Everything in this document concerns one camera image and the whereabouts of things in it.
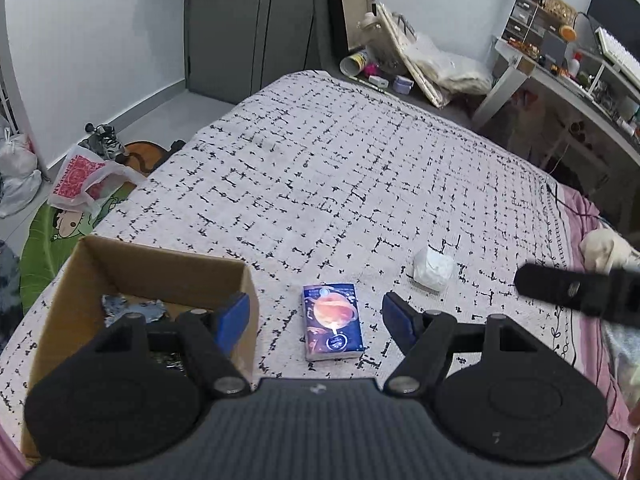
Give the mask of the blue tissue pack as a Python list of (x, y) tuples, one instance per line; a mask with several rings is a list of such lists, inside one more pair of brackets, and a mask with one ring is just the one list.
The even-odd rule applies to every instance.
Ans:
[(364, 343), (354, 284), (303, 287), (306, 359), (357, 359)]

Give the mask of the grey denim plush toy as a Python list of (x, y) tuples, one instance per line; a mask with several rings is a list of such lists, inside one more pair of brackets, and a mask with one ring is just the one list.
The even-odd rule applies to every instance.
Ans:
[(130, 302), (122, 295), (103, 295), (104, 325), (110, 327), (121, 318), (143, 318), (146, 324), (168, 317), (165, 305), (160, 300)]

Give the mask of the black stitched plush toy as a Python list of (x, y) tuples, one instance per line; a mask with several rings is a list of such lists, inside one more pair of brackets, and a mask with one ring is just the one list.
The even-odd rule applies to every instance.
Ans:
[(150, 358), (154, 363), (166, 368), (166, 370), (173, 370), (183, 375), (186, 374), (186, 366), (183, 363), (182, 356), (177, 352), (151, 352)]

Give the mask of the white crumpled soft pouch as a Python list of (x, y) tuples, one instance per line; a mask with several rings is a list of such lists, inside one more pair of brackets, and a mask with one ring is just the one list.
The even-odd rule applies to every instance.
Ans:
[(431, 247), (423, 247), (413, 258), (412, 278), (432, 292), (443, 292), (454, 275), (455, 268), (453, 258), (436, 252)]

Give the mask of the pastel fluffy blanket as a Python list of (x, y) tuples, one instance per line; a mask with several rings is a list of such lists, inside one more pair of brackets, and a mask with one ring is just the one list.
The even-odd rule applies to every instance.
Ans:
[(605, 297), (617, 307), (609, 307), (602, 322), (603, 338), (611, 356), (611, 368), (628, 408), (639, 401), (639, 329), (620, 320), (620, 306), (628, 296), (629, 280), (639, 278), (639, 252), (620, 234), (609, 228), (589, 232), (579, 243), (588, 273), (604, 275)]

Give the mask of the pink bed sheet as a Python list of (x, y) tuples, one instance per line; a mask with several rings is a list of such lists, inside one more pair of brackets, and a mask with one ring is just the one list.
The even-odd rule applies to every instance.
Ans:
[[(597, 207), (572, 188), (561, 185), (552, 195), (568, 217), (567, 233), (572, 238), (575, 266), (593, 270), (596, 264), (593, 258), (586, 255), (585, 238), (597, 230), (608, 234), (614, 232), (597, 218)], [(575, 366), (598, 386), (608, 404), (608, 421), (593, 457), (615, 478), (623, 479), (631, 466), (637, 428), (628, 422), (630, 408), (617, 381), (614, 351), (605, 341), (605, 329), (613, 326), (632, 330), (639, 325), (639, 315), (625, 307), (628, 289), (624, 288), (621, 292), (617, 290), (624, 284), (621, 278), (618, 280), (615, 276), (608, 276), (600, 285), (594, 284), (595, 281), (590, 278), (582, 288), (582, 301), (570, 310), (579, 320), (580, 344), (576, 351)], [(1, 410), (1, 426), (9, 433), (10, 445), (20, 452), (25, 452), (30, 445), (26, 430), (22, 427), (22, 403), (26, 398), (32, 362), (36, 356), (36, 344), (48, 316), (49, 300), (38, 299), (37, 305), (27, 315), (26, 322), (18, 328), (1, 355), (1, 399), (8, 404)]]

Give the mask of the green leaf cartoon rug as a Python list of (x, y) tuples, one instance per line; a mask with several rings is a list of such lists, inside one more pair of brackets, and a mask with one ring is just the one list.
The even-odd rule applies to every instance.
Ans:
[(24, 314), (58, 275), (78, 240), (90, 234), (133, 189), (133, 184), (123, 184), (95, 217), (86, 212), (58, 209), (47, 203), (40, 206), (30, 224), (20, 262)]

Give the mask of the white desk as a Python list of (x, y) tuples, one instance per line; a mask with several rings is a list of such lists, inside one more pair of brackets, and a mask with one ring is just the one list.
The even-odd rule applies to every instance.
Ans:
[(508, 66), (474, 112), (472, 116), (474, 129), (482, 128), (526, 81), (533, 79), (584, 115), (590, 122), (593, 122), (627, 155), (634, 164), (634, 170), (639, 171), (637, 144), (631, 140), (628, 133), (605, 115), (596, 102), (587, 98), (586, 92), (576, 93), (573, 89), (577, 89), (577, 87), (570, 84), (565, 77), (553, 76), (532, 58), (508, 44), (506, 40), (495, 38), (492, 42), (491, 52), (506, 60)]

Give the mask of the white red plastic bag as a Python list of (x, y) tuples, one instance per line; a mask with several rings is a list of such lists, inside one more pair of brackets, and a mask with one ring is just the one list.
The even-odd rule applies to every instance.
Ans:
[(65, 156), (52, 185), (48, 204), (61, 210), (94, 216), (124, 183), (140, 185), (146, 177), (136, 170), (105, 160), (79, 145)]

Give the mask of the grey sneakers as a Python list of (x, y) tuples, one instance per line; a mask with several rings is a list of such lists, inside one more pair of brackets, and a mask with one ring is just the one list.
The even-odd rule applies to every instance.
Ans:
[(112, 160), (120, 164), (127, 161), (129, 153), (117, 139), (113, 126), (107, 124), (95, 126), (88, 122), (85, 125), (85, 133), (88, 136), (79, 143), (82, 148), (92, 151), (105, 160)]

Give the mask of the white keyboard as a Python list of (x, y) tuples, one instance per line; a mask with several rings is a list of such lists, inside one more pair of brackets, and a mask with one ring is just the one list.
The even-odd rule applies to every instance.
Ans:
[(596, 29), (596, 37), (602, 55), (638, 88), (640, 86), (639, 61), (603, 27)]

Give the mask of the white garbage bags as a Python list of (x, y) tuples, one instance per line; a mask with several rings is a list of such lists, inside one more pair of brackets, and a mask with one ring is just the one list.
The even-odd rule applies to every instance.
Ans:
[(35, 198), (41, 182), (38, 158), (28, 137), (13, 134), (9, 127), (4, 127), (1, 133), (1, 218), (23, 210)]

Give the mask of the cream tote bag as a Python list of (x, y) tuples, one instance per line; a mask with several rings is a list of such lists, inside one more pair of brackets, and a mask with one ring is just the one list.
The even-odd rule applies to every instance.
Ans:
[(376, 5), (376, 17), (394, 57), (434, 107), (444, 108), (457, 94), (488, 95), (494, 80), (484, 64), (440, 50), (429, 36), (416, 32), (403, 15), (383, 3)]

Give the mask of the paper cup tube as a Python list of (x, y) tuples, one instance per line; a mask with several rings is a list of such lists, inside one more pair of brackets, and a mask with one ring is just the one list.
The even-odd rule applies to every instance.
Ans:
[(347, 77), (369, 77), (378, 74), (378, 64), (374, 62), (366, 49), (355, 52), (340, 63), (340, 71)]

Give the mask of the black computer monitor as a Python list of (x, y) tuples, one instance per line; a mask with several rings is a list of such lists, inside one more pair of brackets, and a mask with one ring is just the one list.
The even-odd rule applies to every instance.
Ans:
[(639, 57), (638, 0), (591, 0), (587, 14), (607, 30), (635, 58)]

